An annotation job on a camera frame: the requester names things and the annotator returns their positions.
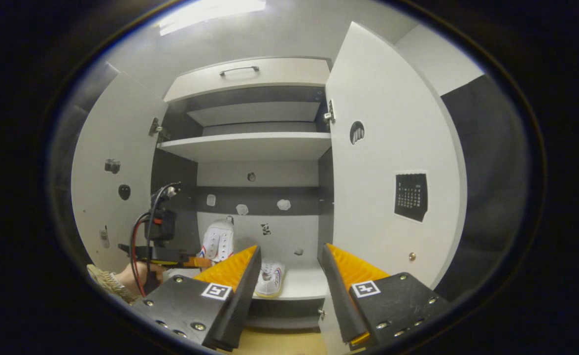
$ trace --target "wooden floor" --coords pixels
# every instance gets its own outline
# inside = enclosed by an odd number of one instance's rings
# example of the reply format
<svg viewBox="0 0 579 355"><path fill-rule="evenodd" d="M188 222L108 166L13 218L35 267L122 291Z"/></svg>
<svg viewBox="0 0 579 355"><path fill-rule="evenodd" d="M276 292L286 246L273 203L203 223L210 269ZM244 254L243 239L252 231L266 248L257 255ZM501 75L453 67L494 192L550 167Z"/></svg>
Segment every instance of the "wooden floor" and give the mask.
<svg viewBox="0 0 579 355"><path fill-rule="evenodd" d="M325 355L327 348L320 333L265 332L245 328L233 355Z"/></svg>

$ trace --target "person's hand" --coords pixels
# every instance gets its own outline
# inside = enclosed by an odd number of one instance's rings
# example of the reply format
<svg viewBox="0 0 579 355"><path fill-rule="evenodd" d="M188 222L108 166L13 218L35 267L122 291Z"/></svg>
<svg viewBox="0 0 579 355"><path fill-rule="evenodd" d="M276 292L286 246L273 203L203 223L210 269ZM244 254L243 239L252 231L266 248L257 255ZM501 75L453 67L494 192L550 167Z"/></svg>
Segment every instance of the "person's hand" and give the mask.
<svg viewBox="0 0 579 355"><path fill-rule="evenodd" d="M163 282L163 272L165 272L165 268L161 267L157 264L150 264L149 268L151 271L156 272L156 278L160 283ZM138 269L138 280L140 281L140 285L145 286L147 282L147 263L143 261L136 262L136 269ZM131 293L139 296L140 290L136 285L136 280L134 280L134 272L132 272L132 265L131 263L127 264L125 270L123 270L120 274L114 275L114 278L118 280L121 285L125 286Z"/></svg>

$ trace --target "open cabinet door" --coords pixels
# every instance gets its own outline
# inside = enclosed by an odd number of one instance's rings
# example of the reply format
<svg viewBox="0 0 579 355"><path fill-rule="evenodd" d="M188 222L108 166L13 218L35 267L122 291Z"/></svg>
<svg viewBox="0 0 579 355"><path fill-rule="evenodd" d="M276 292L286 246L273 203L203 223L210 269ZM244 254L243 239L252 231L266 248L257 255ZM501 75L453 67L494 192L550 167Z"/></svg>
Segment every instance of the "open cabinet door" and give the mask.
<svg viewBox="0 0 579 355"><path fill-rule="evenodd" d="M134 220L149 209L158 137L149 131L154 117L162 122L167 107L121 72L98 98L79 135L70 180L72 208L88 255L103 270L120 272L129 263L118 243L129 244ZM107 159L120 163L118 171L105 170ZM121 195L127 192L124 200Z"/></svg>
<svg viewBox="0 0 579 355"><path fill-rule="evenodd" d="M390 43L357 23L326 92L334 119L333 244L388 274L409 272L436 287L458 247L467 201L462 148L442 100ZM426 184L413 180L395 196L397 175L408 184L406 176L424 175ZM420 188L425 195L416 194ZM424 210L409 213L422 205L419 196ZM407 210L395 213L400 197Z"/></svg>

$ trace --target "shelf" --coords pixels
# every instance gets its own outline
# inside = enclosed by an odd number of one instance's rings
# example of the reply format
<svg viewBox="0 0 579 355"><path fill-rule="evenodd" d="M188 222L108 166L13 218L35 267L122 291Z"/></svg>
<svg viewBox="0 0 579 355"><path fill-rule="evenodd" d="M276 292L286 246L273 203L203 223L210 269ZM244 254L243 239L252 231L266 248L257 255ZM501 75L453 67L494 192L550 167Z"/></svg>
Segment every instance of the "shelf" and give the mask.
<svg viewBox="0 0 579 355"><path fill-rule="evenodd" d="M285 267L285 276L280 287L280 295L274 298L260 297L256 294L252 298L278 301L324 298L327 294L328 283L318 261L315 261L307 265Z"/></svg>
<svg viewBox="0 0 579 355"><path fill-rule="evenodd" d="M194 162L318 160L330 147L330 133L313 132L237 133L158 145Z"/></svg>

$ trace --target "white sneaker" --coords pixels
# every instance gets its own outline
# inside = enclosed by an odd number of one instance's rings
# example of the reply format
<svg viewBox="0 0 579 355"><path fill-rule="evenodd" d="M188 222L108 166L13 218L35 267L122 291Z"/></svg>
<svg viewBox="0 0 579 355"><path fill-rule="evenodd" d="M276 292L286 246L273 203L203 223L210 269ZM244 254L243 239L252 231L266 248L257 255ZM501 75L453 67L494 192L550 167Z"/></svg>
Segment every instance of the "white sneaker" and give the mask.
<svg viewBox="0 0 579 355"><path fill-rule="evenodd" d="M227 219L216 220L209 225L204 233L202 251L198 254L218 263L233 256L235 253L235 226Z"/></svg>
<svg viewBox="0 0 579 355"><path fill-rule="evenodd" d="M261 272L258 274L258 282L254 293L260 297L276 297L280 293L280 284L285 265L278 261L262 261Z"/></svg>

